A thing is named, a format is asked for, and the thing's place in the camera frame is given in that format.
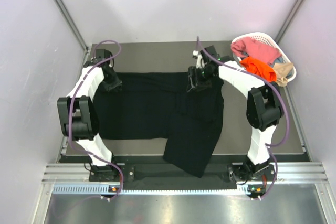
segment white plastic basket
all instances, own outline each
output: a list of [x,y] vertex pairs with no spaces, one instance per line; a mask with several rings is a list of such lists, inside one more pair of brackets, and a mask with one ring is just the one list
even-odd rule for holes
[[[264,34],[264,33],[259,33],[259,32],[256,32],[256,33],[250,33],[250,34],[244,34],[244,35],[241,35],[237,38],[235,38],[232,42],[236,42],[237,40],[240,40],[242,38],[245,38],[245,37],[251,37],[252,39],[256,39],[257,41],[260,41],[262,43],[265,43],[265,44],[268,44],[272,47],[275,47],[275,48],[278,48],[280,53],[282,54],[282,58],[284,60],[285,63],[288,63],[288,62],[291,62],[288,57],[285,55],[285,53],[281,50],[281,48],[275,43],[275,41],[267,34]],[[287,80],[288,82],[294,80],[294,78],[296,77],[296,68],[293,67],[292,69],[292,76],[289,77]]]

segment black garment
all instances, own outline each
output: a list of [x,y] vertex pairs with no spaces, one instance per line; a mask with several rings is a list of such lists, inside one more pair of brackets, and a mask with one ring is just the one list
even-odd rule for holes
[[96,92],[103,139],[168,138],[163,158],[201,177],[223,125],[223,81],[186,93],[187,73],[119,73],[122,92]]

